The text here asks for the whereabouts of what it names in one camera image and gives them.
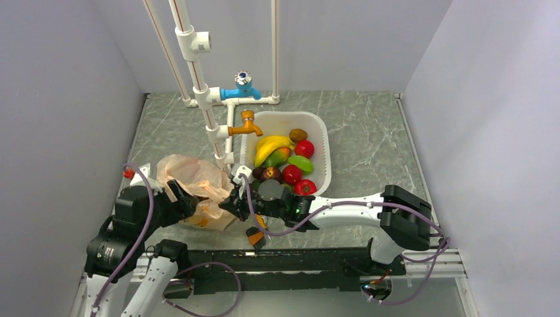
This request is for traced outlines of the peach plastic bag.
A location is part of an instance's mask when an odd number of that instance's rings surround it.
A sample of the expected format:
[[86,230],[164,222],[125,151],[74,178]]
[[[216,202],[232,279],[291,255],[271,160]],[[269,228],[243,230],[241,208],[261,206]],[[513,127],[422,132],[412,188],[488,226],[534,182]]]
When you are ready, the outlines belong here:
[[184,225],[206,230],[225,230],[236,217],[219,208],[233,189],[225,172],[208,160],[186,155],[168,155],[157,163],[157,181],[166,189],[176,180],[180,187],[199,203],[192,216],[180,221]]

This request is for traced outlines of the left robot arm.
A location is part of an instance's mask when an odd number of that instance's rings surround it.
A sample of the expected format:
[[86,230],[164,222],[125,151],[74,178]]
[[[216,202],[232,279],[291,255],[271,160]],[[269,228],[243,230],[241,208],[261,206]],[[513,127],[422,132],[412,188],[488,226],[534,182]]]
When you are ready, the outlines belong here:
[[131,300],[125,296],[154,231],[192,216],[198,198],[172,179],[166,189],[134,185],[124,188],[109,216],[87,246],[87,307],[85,316],[150,316],[173,277],[191,265],[184,242],[164,239],[156,244],[153,260]]

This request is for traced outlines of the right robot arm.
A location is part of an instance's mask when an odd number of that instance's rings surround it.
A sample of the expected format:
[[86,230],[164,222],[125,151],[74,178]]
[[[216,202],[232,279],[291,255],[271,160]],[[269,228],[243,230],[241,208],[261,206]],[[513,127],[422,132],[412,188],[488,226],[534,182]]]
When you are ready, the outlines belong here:
[[372,274],[382,273],[406,250],[428,250],[431,231],[437,229],[431,206],[395,185],[387,185],[382,193],[341,199],[297,195],[276,180],[266,180],[253,190],[247,179],[235,177],[234,189],[219,207],[241,221],[258,215],[282,220],[286,227],[282,232],[258,225],[268,236],[330,227],[380,228],[383,233],[372,238],[363,258]]

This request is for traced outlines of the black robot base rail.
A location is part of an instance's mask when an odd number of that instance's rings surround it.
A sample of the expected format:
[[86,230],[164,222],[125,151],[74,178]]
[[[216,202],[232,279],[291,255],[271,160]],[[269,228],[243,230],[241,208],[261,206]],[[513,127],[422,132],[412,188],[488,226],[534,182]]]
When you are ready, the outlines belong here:
[[165,288],[170,299],[218,292],[337,289],[356,291],[370,280],[406,274],[401,257],[390,264],[370,258],[368,247],[269,250],[191,250],[198,267]]

